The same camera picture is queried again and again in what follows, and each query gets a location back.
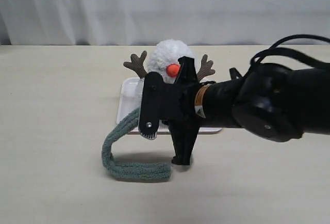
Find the green fabric strap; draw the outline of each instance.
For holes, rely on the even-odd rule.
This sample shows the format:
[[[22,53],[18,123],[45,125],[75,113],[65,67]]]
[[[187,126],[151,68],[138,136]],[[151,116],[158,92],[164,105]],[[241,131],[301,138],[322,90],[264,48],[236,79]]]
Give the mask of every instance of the green fabric strap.
[[[168,180],[170,163],[118,162],[111,153],[112,144],[138,126],[140,108],[128,114],[106,137],[102,146],[103,166],[111,176],[121,180]]]

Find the white table surface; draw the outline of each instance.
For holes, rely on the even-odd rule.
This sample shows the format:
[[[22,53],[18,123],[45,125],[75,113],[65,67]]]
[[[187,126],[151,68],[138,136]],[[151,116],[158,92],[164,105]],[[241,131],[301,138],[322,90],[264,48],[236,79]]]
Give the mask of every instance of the white table surface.
[[[292,46],[330,61],[330,46]],[[216,81],[245,73],[265,46],[196,46]],[[0,46],[1,224],[330,223],[330,137],[275,143],[244,130],[198,137],[190,170],[166,183],[110,178],[101,162],[115,126],[122,66],[152,47]],[[295,69],[305,67],[273,57]],[[115,156],[170,160],[168,135],[123,137]]]

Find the white tray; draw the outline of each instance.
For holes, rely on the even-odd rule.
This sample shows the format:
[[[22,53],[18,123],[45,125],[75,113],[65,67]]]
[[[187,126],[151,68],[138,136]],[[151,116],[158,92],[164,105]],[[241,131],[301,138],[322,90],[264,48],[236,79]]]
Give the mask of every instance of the white tray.
[[[120,93],[120,100],[118,106],[117,120],[118,124],[124,119],[131,111],[139,107],[140,103],[134,97],[135,88],[139,82],[138,77],[132,77],[126,79],[122,84],[122,90]],[[215,134],[221,130],[220,127],[202,127],[200,128],[199,134]],[[169,134],[168,128],[160,123],[157,134]],[[138,128],[135,128],[130,134],[139,134]]]

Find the white curtain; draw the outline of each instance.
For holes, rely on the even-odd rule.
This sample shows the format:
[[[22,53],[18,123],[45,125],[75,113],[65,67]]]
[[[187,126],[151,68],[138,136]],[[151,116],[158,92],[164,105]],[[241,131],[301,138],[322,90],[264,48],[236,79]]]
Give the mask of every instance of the white curtain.
[[[330,0],[0,0],[1,44],[270,44],[296,33],[330,37]]]

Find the warning label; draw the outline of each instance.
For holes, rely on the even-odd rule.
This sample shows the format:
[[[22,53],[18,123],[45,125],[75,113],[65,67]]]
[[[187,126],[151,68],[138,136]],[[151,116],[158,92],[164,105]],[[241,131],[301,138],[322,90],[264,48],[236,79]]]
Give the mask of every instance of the warning label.
[[[203,110],[203,97],[204,97],[205,91],[208,87],[209,87],[209,85],[202,86],[195,96],[195,102],[194,102],[195,112],[197,115],[199,115],[202,118],[206,118],[205,114],[204,114],[204,110]]]

